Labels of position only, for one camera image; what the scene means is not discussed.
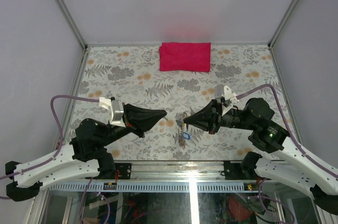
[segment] wire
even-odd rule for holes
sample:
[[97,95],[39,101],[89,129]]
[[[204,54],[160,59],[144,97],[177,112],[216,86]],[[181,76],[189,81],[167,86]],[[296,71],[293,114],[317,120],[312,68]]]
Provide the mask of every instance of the wire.
[[[276,200],[276,199],[273,199],[273,198],[270,198],[268,196],[262,196],[261,193],[262,193],[262,185],[263,183],[266,181],[267,179],[264,178],[262,180],[262,182],[260,183],[259,185],[259,189],[258,189],[258,198],[259,198],[259,201],[263,207],[263,209],[271,216],[273,217],[273,219],[275,219],[278,223],[281,223],[281,224],[294,224],[295,221],[296,221],[296,218],[295,216],[293,215],[293,213],[291,212],[291,210],[289,209],[289,207],[287,207],[284,203],[280,202],[279,200]],[[281,221],[281,220],[278,220],[273,214],[270,213],[270,211],[266,208],[266,206],[264,205],[264,202],[263,202],[263,199],[268,199],[270,201],[273,201],[273,202],[276,202],[278,204],[280,204],[285,210],[287,210],[290,215],[291,215],[291,218],[292,218],[292,221],[291,222],[284,222],[284,221]]]
[[83,206],[83,203],[85,201],[85,195],[89,189],[89,186],[91,184],[91,181],[93,181],[93,178],[91,178],[88,182],[88,184],[86,185],[84,191],[83,191],[83,194],[82,194],[82,197],[81,197],[81,201],[80,201],[80,207],[79,207],[79,221],[80,223],[82,223],[82,206]]
[[[0,180],[6,179],[6,178],[11,178],[13,176],[16,176],[16,175],[19,175],[19,174],[23,174],[24,172],[27,172],[27,171],[36,169],[38,167],[41,167],[41,166],[43,166],[43,165],[51,162],[60,153],[61,148],[62,148],[62,142],[63,142],[63,132],[62,132],[62,127],[61,127],[60,121],[59,121],[58,116],[57,116],[57,114],[55,112],[55,109],[54,109],[54,101],[56,99],[58,99],[58,98],[68,98],[68,99],[74,99],[74,100],[80,100],[80,101],[99,102],[98,99],[89,99],[89,98],[82,98],[82,97],[77,97],[77,96],[69,96],[69,95],[57,95],[57,96],[54,96],[51,99],[51,101],[50,101],[50,106],[51,106],[53,117],[54,117],[55,122],[57,123],[57,126],[58,126],[60,137],[59,137],[59,140],[58,140],[59,147],[58,147],[57,151],[55,152],[55,154],[53,155],[53,158],[49,158],[48,160],[46,160],[46,161],[44,161],[42,163],[39,163],[37,165],[34,165],[34,166],[29,167],[29,168],[23,169],[23,170],[21,170],[21,172],[14,172],[14,173],[9,174],[9,175],[1,176]],[[11,198],[0,196],[0,199],[7,200],[7,199],[11,199]]]
[[260,219],[260,220],[266,222],[266,223],[269,223],[269,224],[275,224],[274,221],[268,221],[268,220],[265,220],[265,219],[263,219],[261,216],[259,216],[258,214],[256,214],[256,217],[257,217],[258,219]]
[[118,177],[120,176],[120,170],[116,170],[115,171],[115,183],[116,183],[116,188],[117,188],[117,181],[118,181]]
[[130,208],[129,208],[129,210],[127,211],[127,213],[126,213],[126,215],[125,215],[125,217],[124,217],[124,219],[128,216],[128,213],[130,212],[130,210],[133,208],[133,204],[130,206]]
[[96,195],[97,195],[97,196],[101,196],[101,197],[105,200],[105,202],[107,203],[108,213],[107,213],[106,220],[105,220],[105,222],[104,222],[104,224],[107,224],[108,221],[109,221],[109,217],[110,217],[110,202],[109,202],[109,200],[108,200],[104,195],[101,194],[101,192],[99,192],[99,193],[96,194]]
[[306,154],[306,152],[303,150],[302,145],[296,140],[295,136],[292,134],[291,129],[290,129],[288,123],[287,123],[287,120],[286,120],[286,118],[285,118],[285,115],[284,115],[284,113],[283,113],[283,110],[282,110],[282,108],[281,108],[281,105],[280,105],[280,103],[279,103],[279,100],[278,100],[278,96],[277,96],[276,90],[275,90],[275,88],[274,88],[273,85],[271,85],[271,84],[263,84],[263,85],[261,85],[261,86],[259,86],[259,87],[257,87],[257,88],[251,89],[250,91],[248,91],[248,92],[246,92],[246,93],[244,93],[244,94],[237,95],[236,98],[237,98],[237,99],[242,99],[242,98],[244,98],[244,97],[246,97],[246,96],[248,96],[248,95],[250,95],[250,94],[252,94],[252,93],[254,93],[254,92],[256,92],[256,91],[258,91],[258,90],[260,90],[260,89],[262,89],[262,88],[267,88],[267,87],[270,88],[270,89],[272,90],[272,92],[273,92],[273,94],[274,94],[274,97],[275,97],[275,100],[276,100],[276,104],[277,104],[278,110],[279,110],[280,115],[281,115],[281,117],[282,117],[282,119],[283,119],[283,122],[284,122],[284,124],[285,124],[285,127],[286,127],[287,131],[288,131],[289,134],[290,134],[291,140],[292,140],[292,141],[294,142],[294,144],[298,147],[299,151],[300,151],[304,156],[306,156],[306,158],[308,158],[308,159],[309,159],[313,164],[315,164],[317,167],[319,167],[320,169],[326,171],[328,174],[330,174],[330,175],[332,175],[333,177],[335,177],[336,179],[338,179],[338,174],[333,173],[331,170],[327,169],[326,167],[324,167],[323,165],[321,165],[320,163],[318,163],[317,161],[315,161],[312,157],[308,156],[308,155]]

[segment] red component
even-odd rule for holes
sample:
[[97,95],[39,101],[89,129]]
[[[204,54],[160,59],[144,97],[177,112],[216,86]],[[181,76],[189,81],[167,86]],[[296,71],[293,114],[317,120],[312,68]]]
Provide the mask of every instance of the red component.
[[229,207],[227,214],[235,221],[245,221],[249,219],[253,213],[253,211],[242,206],[233,196],[227,197],[227,205]]
[[211,43],[162,43],[160,71],[210,72]]

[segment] white bracket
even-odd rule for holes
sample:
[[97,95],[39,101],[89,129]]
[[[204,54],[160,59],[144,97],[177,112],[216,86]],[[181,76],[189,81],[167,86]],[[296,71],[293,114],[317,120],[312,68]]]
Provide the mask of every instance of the white bracket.
[[220,102],[221,98],[224,98],[226,101],[230,101],[227,107],[222,105],[222,116],[224,116],[234,104],[239,102],[239,100],[236,98],[236,93],[232,92],[231,88],[224,85],[218,85],[215,87],[215,99]]
[[126,127],[123,122],[124,109],[121,101],[99,97],[99,107],[109,110],[108,120],[111,125]]

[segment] floral tablecloth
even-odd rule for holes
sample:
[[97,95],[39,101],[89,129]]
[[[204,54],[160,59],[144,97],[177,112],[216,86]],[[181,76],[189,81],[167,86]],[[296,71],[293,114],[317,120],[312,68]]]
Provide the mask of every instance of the floral tablecloth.
[[[248,141],[251,132],[221,128],[209,135],[193,126],[191,139],[183,149],[178,143],[182,112],[188,115],[205,107],[213,98],[213,88],[228,85],[241,94],[259,85],[275,86],[288,122],[289,114],[271,55],[265,45],[212,46],[209,73],[159,71],[158,46],[92,47],[79,89],[80,97],[115,97],[125,103],[150,109],[165,109],[161,120],[145,138],[129,134],[107,146],[116,160],[241,160],[248,151],[257,151]],[[239,102],[243,108],[251,97],[263,97],[275,110],[273,120],[283,121],[269,89]],[[75,128],[85,118],[108,121],[108,113],[97,104],[77,101],[65,140],[75,137]]]

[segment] small blue object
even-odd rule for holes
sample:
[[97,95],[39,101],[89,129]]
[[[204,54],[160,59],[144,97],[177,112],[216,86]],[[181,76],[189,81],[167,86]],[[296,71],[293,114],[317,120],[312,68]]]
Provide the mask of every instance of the small blue object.
[[186,133],[186,132],[183,132],[183,138],[185,138],[187,140],[190,140],[190,134]]

